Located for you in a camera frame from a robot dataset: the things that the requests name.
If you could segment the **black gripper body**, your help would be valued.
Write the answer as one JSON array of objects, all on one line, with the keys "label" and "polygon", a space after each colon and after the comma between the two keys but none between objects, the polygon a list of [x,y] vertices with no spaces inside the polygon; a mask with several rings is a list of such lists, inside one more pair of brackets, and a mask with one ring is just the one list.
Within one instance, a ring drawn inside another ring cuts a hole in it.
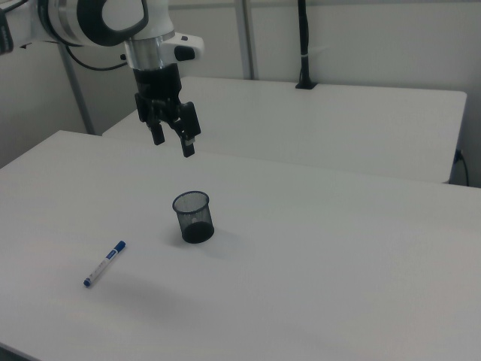
[{"label": "black gripper body", "polygon": [[156,121],[167,123],[180,137],[182,131],[200,135],[195,106],[179,98],[182,84],[176,64],[156,70],[134,70],[138,92],[135,101],[138,116],[147,127]]}]

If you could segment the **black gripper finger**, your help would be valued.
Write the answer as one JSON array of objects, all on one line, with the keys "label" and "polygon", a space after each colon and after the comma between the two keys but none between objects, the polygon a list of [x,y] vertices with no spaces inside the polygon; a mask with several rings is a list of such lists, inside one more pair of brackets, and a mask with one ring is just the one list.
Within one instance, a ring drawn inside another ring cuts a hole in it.
[{"label": "black gripper finger", "polygon": [[183,151],[183,156],[188,158],[195,154],[195,136],[190,135],[186,131],[180,133],[180,143]]},{"label": "black gripper finger", "polygon": [[151,131],[153,143],[155,145],[160,145],[165,142],[165,136],[161,123],[154,121],[149,125],[149,129]]}]

